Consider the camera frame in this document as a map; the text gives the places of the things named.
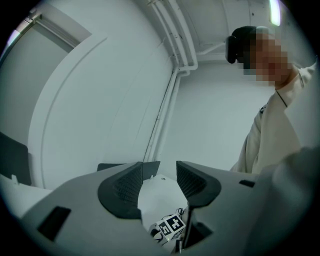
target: person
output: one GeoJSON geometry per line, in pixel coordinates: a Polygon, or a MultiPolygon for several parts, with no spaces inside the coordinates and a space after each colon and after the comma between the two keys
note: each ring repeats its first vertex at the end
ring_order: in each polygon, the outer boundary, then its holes
{"type": "Polygon", "coordinates": [[[226,41],[226,58],[237,60],[257,81],[274,86],[275,92],[254,118],[233,172],[259,174],[266,166],[301,149],[285,109],[308,84],[316,63],[297,68],[267,27],[237,28],[226,41]]]}

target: black slot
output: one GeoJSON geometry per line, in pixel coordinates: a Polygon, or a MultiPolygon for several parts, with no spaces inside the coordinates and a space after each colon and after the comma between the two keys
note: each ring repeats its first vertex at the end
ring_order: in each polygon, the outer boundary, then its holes
{"type": "Polygon", "coordinates": [[[243,179],[243,180],[240,180],[239,184],[247,186],[247,187],[250,187],[250,188],[253,188],[254,185],[255,185],[255,182],[243,179]]]}
{"type": "Polygon", "coordinates": [[[70,212],[71,209],[55,207],[38,227],[38,231],[49,240],[54,241],[70,212]]]}

